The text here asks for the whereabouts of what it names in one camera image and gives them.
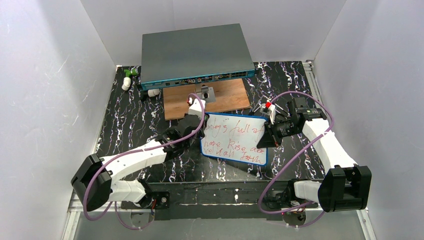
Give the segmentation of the blue-framed small whiteboard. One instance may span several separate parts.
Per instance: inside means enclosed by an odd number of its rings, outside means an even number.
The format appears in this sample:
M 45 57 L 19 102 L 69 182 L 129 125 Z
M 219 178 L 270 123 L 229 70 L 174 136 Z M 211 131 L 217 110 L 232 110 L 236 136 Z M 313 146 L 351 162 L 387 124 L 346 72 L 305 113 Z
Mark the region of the blue-framed small whiteboard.
M 210 158 L 264 166 L 268 150 L 257 147 L 265 133 L 264 117 L 208 113 L 200 152 Z

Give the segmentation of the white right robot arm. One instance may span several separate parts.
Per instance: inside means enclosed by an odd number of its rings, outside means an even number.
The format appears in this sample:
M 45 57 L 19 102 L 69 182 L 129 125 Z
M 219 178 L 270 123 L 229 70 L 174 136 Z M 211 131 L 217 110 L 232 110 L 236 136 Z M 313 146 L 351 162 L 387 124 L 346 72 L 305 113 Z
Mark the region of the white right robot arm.
M 371 170 L 358 165 L 331 131 L 328 114 L 321 108 L 310 108 L 304 97 L 294 97 L 288 111 L 278 113 L 276 105 L 267 102 L 260 111 L 269 116 L 264 123 L 264 134 L 257 148 L 279 147 L 283 138 L 303 134 L 318 154 L 325 176 L 322 180 L 292 179 L 283 191 L 266 189 L 262 202 L 270 209 L 318 203 L 324 212 L 363 210 L 367 207 L 372 180 Z

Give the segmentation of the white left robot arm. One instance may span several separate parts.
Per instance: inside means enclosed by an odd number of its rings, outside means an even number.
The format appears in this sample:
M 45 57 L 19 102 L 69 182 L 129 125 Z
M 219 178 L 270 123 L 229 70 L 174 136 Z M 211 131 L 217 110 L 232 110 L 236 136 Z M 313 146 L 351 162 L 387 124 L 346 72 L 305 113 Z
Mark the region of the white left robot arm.
M 135 149 L 113 156 L 87 156 L 70 183 L 86 212 L 108 202 L 133 202 L 146 208 L 160 195 L 144 180 L 125 180 L 136 171 L 178 158 L 186 151 L 202 126 L 201 117 L 187 114 L 176 126 Z

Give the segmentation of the white pipe elbow fitting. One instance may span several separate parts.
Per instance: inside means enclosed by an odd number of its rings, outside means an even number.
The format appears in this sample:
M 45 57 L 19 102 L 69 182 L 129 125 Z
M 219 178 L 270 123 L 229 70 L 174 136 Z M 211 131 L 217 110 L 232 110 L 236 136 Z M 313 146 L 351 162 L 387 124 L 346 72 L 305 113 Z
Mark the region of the white pipe elbow fitting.
M 128 91 L 132 85 L 132 79 L 130 77 L 125 77 L 122 82 L 122 90 Z

